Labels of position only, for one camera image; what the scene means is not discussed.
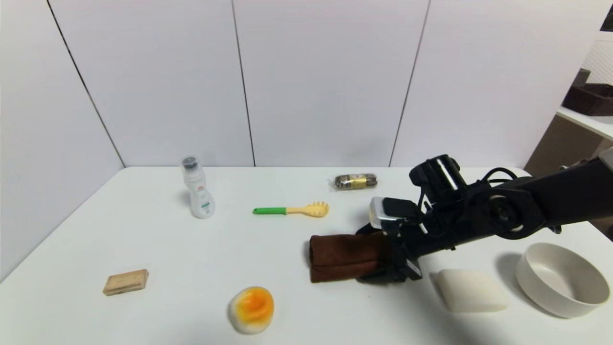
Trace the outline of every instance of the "egg yolk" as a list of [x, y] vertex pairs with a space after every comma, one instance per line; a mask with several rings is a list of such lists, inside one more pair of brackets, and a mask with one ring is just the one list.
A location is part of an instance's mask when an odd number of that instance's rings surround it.
[[245, 291], [236, 305], [237, 316], [244, 323], [265, 323], [272, 316], [275, 304], [270, 292], [262, 288]]

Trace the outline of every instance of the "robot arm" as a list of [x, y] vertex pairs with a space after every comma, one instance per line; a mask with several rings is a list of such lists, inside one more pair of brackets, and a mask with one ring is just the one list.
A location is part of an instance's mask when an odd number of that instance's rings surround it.
[[[511, 175], [495, 187], [495, 171]], [[419, 202], [373, 198], [370, 224], [358, 233], [382, 230], [392, 241], [394, 262], [360, 278], [364, 282], [421, 279], [418, 258], [443, 249], [498, 235], [520, 239], [549, 227], [613, 215], [613, 149], [598, 158], [544, 177], [520, 177], [503, 168], [467, 185], [460, 166], [447, 155], [413, 168], [411, 181], [422, 189]], [[422, 200], [426, 211], [422, 212]]]

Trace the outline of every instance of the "brown basket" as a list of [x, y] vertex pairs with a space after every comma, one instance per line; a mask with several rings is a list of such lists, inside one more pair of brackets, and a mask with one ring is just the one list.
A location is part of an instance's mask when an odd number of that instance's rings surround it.
[[585, 84], [584, 87], [571, 87], [562, 105], [589, 116], [613, 116], [613, 86]]

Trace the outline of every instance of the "plastic wrapper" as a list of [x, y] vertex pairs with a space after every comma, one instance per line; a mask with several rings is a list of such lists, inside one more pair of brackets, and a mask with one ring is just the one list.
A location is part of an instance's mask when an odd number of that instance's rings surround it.
[[375, 174], [349, 174], [334, 178], [334, 188], [337, 190], [353, 190], [372, 188], [377, 185]]

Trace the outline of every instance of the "panel seam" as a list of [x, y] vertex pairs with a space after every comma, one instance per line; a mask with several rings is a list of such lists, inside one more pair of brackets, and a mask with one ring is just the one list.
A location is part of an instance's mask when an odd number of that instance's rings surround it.
[[234, 33], [236, 35], [236, 48], [238, 50], [238, 64], [240, 66], [240, 78], [243, 82], [243, 96], [245, 97], [245, 112], [247, 113], [247, 126], [249, 127], [249, 141], [251, 143], [251, 157], [253, 166], [256, 166], [256, 152], [253, 149], [253, 135], [251, 134], [251, 119], [249, 118], [249, 104], [247, 102], [247, 89], [245, 87], [245, 73], [243, 72], [243, 59], [240, 55], [240, 43], [238, 41], [238, 26], [236, 24], [236, 11], [234, 10], [234, 0], [232, 3], [232, 19], [234, 20]]
[[85, 85], [85, 80], [83, 80], [83, 76], [81, 76], [81, 72], [78, 70], [77, 63], [75, 62], [74, 57], [72, 57], [72, 52], [70, 52], [70, 48], [68, 47], [68, 43], [66, 42], [66, 38], [64, 38], [64, 34], [62, 33], [62, 29], [59, 27], [58, 19], [55, 17], [55, 13], [53, 13], [53, 8], [51, 7], [51, 3], [49, 3], [49, 0], [47, 0], [47, 6], [49, 6], [49, 10], [51, 11], [51, 15], [53, 16], [53, 21], [55, 21], [55, 26], [57, 26], [58, 31], [59, 31], [59, 35], [62, 37], [62, 41], [64, 41], [64, 46], [66, 46], [66, 50], [68, 51], [68, 55], [70, 56], [70, 60], [72, 61], [72, 65], [74, 66], [75, 70], [77, 71], [79, 79], [81, 79], [81, 83], [83, 84], [83, 88], [85, 89], [85, 92], [87, 92], [87, 96], [89, 97], [89, 101], [91, 102], [91, 105], [94, 107], [94, 110], [96, 111], [96, 115], [98, 115], [98, 119], [100, 120], [100, 123], [102, 124], [102, 127], [104, 128], [104, 131], [107, 133], [107, 137], [109, 137], [111, 145], [113, 146], [113, 149], [115, 149], [115, 153], [117, 154], [117, 157], [119, 158], [119, 161], [121, 162], [121, 165], [125, 168], [126, 164], [124, 163], [121, 155], [119, 154], [119, 150], [117, 150], [117, 145], [115, 145], [115, 142], [113, 141], [113, 138], [111, 138], [111, 134], [109, 133], [109, 130], [107, 129], [107, 125], [104, 123], [102, 117], [100, 116], [100, 112], [98, 111], [98, 108], [96, 107], [96, 103], [94, 102], [94, 99], [91, 97], [91, 94], [89, 93], [89, 90], [87, 89], [87, 85]]
[[419, 56], [419, 49], [421, 48], [422, 39], [424, 38], [425, 24], [428, 20], [428, 13], [430, 12], [430, 4], [432, 0], [428, 0], [428, 7], [425, 10], [424, 24], [422, 25], [422, 32], [419, 35], [419, 42], [417, 43], [417, 50], [415, 51], [415, 60], [413, 60], [413, 68], [411, 68], [411, 77], [409, 78], [409, 85], [406, 87], [405, 102], [402, 104], [402, 112], [400, 113], [400, 121], [398, 122], [398, 129], [396, 130], [396, 138], [394, 139], [394, 146], [392, 147], [392, 155], [389, 157], [388, 167], [392, 166], [392, 159], [394, 158], [394, 151], [396, 150], [396, 143], [398, 142], [398, 135], [400, 134], [400, 126], [402, 125], [402, 119], [405, 116], [406, 101], [409, 98], [409, 90], [411, 89], [411, 82], [413, 81], [413, 75], [415, 74], [415, 66], [417, 65], [417, 57]]

